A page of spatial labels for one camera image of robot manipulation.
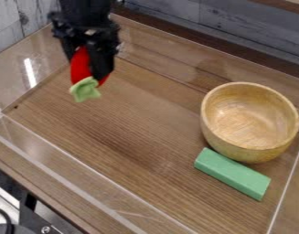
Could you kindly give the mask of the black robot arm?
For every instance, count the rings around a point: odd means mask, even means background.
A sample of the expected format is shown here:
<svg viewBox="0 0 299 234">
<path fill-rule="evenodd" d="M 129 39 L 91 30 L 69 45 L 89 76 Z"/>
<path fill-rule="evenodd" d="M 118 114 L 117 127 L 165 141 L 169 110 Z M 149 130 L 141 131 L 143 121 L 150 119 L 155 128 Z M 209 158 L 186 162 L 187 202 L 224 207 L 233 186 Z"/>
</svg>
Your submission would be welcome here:
<svg viewBox="0 0 299 234">
<path fill-rule="evenodd" d="M 48 13 L 52 35 L 61 40 L 71 64 L 73 83 L 86 73 L 103 84 L 115 69 L 121 26 L 110 18 L 111 0 L 59 0 L 61 10 Z"/>
</svg>

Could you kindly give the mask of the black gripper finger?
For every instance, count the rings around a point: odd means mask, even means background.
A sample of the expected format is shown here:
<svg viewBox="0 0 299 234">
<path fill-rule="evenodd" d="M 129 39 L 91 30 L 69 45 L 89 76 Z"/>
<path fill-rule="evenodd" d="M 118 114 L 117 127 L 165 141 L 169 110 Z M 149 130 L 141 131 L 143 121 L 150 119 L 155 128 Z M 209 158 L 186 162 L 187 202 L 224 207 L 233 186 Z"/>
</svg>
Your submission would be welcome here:
<svg viewBox="0 0 299 234">
<path fill-rule="evenodd" d="M 90 65 L 94 78 L 102 82 L 115 68 L 115 56 L 119 53 L 119 44 L 107 42 L 98 44 L 87 43 L 87 50 L 90 56 Z"/>
<path fill-rule="evenodd" d="M 69 60 L 71 60 L 74 58 L 75 53 L 77 53 L 77 49 L 81 45 L 79 40 L 77 38 L 73 38 L 73 37 L 62 37 L 61 43 L 62 43 L 66 57 Z"/>
</svg>

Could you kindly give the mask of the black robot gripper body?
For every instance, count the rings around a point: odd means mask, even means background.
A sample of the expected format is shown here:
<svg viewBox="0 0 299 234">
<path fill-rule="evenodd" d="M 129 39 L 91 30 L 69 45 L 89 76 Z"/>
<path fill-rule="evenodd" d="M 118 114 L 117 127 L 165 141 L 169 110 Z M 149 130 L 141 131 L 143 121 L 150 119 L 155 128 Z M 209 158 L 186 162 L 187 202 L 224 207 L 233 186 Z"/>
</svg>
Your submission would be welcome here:
<svg viewBox="0 0 299 234">
<path fill-rule="evenodd" d="M 89 42 L 98 44 L 114 42 L 119 44 L 118 48 L 121 47 L 121 26 L 115 21 L 109 19 L 95 26 L 77 25 L 66 18 L 62 12 L 51 12 L 50 20 L 52 23 L 52 35 L 59 40 L 62 37 L 77 38 L 81 43 L 79 47 L 86 46 Z"/>
</svg>

